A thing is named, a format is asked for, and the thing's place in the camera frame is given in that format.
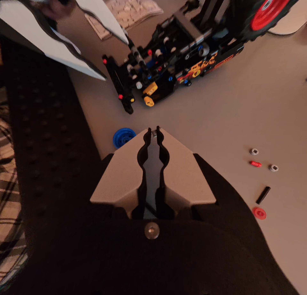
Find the blue toy wheel rim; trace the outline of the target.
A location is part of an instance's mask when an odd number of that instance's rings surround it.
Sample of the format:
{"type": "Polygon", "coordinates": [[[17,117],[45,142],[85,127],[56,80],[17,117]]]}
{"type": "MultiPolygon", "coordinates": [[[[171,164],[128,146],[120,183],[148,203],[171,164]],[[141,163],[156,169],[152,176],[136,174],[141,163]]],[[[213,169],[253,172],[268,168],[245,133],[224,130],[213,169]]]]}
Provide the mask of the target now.
{"type": "Polygon", "coordinates": [[[136,133],[130,128],[121,128],[113,135],[113,145],[119,149],[136,136],[136,133]]]}

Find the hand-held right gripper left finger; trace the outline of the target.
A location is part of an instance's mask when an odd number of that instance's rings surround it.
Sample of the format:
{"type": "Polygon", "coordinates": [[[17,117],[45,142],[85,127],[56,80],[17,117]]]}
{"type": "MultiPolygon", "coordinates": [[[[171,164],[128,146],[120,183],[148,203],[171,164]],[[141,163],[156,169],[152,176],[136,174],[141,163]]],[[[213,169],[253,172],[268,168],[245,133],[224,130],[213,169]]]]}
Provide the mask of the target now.
{"type": "Polygon", "coordinates": [[[147,195],[144,163],[151,136],[151,128],[145,129],[114,152],[91,203],[123,208],[130,219],[143,219],[147,195]]]}

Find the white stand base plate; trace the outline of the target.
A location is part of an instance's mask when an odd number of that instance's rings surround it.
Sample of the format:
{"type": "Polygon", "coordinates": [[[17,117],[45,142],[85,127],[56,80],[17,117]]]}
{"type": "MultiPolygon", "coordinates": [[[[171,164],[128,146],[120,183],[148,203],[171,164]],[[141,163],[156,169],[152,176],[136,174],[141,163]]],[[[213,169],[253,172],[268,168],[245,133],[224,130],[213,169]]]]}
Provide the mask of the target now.
{"type": "Polygon", "coordinates": [[[297,32],[304,24],[306,24],[306,22],[306,8],[303,11],[294,11],[294,9],[291,9],[290,12],[268,32],[280,36],[291,35],[297,32]]]}

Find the long black toy axle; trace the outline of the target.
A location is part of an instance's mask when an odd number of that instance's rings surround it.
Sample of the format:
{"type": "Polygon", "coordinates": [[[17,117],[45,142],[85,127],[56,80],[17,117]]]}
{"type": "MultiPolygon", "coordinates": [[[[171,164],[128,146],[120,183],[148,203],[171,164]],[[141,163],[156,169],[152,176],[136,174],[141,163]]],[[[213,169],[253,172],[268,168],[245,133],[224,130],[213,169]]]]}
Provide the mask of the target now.
{"type": "Polygon", "coordinates": [[[131,42],[128,44],[128,46],[129,46],[129,49],[130,49],[134,59],[139,64],[142,71],[145,72],[145,73],[148,73],[147,64],[145,63],[143,57],[141,56],[138,48],[134,45],[134,43],[131,43],[131,42]]]}

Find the Lego monster truck model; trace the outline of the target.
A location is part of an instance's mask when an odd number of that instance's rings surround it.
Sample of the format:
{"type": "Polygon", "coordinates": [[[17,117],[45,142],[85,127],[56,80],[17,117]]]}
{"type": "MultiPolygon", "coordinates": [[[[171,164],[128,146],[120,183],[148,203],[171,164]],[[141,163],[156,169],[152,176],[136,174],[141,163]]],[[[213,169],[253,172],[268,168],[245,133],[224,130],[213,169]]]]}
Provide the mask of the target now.
{"type": "Polygon", "coordinates": [[[103,63],[128,114],[133,114],[133,90],[142,91],[149,107],[180,86],[191,86],[239,55],[245,43],[265,35],[299,0],[188,0],[156,26],[143,48],[137,47],[148,67],[140,68],[131,51],[118,65],[113,57],[103,63]]]}

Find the grey desk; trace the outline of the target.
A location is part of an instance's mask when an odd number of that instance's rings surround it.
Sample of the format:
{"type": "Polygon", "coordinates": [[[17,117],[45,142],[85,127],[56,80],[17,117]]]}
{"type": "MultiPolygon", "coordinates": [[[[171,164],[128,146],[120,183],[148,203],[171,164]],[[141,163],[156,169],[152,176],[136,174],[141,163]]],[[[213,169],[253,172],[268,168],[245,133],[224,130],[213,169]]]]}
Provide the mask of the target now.
{"type": "Polygon", "coordinates": [[[160,126],[217,170],[249,208],[271,187],[260,205],[267,218],[257,222],[285,275],[306,294],[306,25],[290,36],[266,34],[247,43],[234,59],[154,107],[136,92],[132,115],[110,80],[68,72],[101,158],[114,151],[118,129],[160,126]],[[251,155],[252,148],[259,154],[251,155]],[[279,170],[270,171],[270,164],[279,170]]]}

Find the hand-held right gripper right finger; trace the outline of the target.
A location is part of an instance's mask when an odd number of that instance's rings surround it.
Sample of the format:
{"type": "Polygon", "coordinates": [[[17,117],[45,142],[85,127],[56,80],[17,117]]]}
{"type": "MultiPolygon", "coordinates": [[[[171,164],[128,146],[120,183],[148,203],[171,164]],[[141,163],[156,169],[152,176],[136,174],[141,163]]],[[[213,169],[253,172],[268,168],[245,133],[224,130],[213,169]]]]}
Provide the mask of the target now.
{"type": "Polygon", "coordinates": [[[184,208],[215,204],[216,198],[194,153],[159,126],[156,134],[163,164],[156,191],[158,218],[174,219],[184,208]]]}

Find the small red toy disc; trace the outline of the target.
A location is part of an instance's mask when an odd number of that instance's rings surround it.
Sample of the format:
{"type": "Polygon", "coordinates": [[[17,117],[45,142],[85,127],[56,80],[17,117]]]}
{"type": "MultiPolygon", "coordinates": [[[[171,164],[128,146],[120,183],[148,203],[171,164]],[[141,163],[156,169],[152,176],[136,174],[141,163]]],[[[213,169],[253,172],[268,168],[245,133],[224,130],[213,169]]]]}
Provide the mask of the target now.
{"type": "Polygon", "coordinates": [[[255,218],[259,220],[264,220],[267,217],[265,210],[259,207],[252,208],[252,213],[255,216],[255,218]]]}

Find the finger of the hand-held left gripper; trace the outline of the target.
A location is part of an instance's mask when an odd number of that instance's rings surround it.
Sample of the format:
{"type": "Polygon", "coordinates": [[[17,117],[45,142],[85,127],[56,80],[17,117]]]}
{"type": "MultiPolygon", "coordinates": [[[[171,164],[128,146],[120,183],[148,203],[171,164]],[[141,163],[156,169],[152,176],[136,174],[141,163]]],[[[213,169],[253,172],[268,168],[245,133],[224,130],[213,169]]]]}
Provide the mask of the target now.
{"type": "Polygon", "coordinates": [[[96,19],[109,33],[126,45],[129,44],[121,25],[103,0],[75,0],[75,2],[86,14],[96,19]]]}
{"type": "Polygon", "coordinates": [[[48,58],[90,77],[105,81],[107,77],[84,58],[78,47],[48,24],[41,12],[17,0],[1,1],[1,20],[13,28],[48,58]]]}

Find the white sticker sheet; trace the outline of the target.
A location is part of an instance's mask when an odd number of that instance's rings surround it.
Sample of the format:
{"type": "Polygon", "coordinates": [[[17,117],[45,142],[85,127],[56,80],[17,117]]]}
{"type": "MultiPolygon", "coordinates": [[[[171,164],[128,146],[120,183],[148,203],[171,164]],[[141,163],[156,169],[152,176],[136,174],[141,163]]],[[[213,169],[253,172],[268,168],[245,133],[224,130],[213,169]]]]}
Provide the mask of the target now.
{"type": "Polygon", "coordinates": [[[164,13],[153,0],[108,0],[106,6],[126,31],[150,17],[164,13]]]}

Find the short black toy rod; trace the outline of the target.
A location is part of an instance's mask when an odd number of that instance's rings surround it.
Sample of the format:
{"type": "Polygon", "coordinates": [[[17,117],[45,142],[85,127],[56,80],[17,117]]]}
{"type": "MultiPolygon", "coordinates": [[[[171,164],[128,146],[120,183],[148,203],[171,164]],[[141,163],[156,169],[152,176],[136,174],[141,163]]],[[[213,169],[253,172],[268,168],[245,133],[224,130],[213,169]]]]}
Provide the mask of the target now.
{"type": "Polygon", "coordinates": [[[255,203],[257,205],[260,205],[261,202],[265,199],[265,197],[267,196],[267,194],[270,192],[271,187],[266,186],[263,191],[260,193],[259,197],[257,198],[257,200],[255,201],[255,203]]]}

